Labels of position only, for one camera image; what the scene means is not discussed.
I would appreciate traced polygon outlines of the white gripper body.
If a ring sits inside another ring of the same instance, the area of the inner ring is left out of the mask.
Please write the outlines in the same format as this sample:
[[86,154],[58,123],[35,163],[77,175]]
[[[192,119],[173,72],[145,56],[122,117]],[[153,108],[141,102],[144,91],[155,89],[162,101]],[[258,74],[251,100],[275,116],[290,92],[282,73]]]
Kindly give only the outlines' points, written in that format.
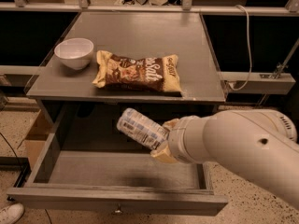
[[203,141],[204,128],[209,118],[188,116],[180,119],[170,131],[168,143],[171,155],[183,163],[214,161]]

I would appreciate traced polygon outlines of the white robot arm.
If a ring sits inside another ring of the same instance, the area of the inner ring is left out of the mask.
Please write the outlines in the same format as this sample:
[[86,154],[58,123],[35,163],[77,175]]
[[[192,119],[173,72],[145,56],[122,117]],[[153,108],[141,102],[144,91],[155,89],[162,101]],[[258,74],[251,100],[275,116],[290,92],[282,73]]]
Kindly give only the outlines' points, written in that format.
[[165,163],[216,161],[299,209],[299,150],[292,121],[276,110],[226,110],[171,120],[151,152]]

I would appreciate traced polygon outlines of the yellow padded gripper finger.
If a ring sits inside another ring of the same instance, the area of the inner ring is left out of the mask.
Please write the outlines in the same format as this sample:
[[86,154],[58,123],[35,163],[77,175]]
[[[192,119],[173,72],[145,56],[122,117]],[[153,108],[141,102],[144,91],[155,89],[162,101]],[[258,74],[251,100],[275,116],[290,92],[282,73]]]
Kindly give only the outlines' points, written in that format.
[[167,141],[162,142],[156,149],[152,150],[150,155],[152,158],[162,163],[178,162],[171,154]]
[[171,119],[163,123],[163,127],[168,130],[169,132],[174,129],[176,124],[179,122],[179,119]]

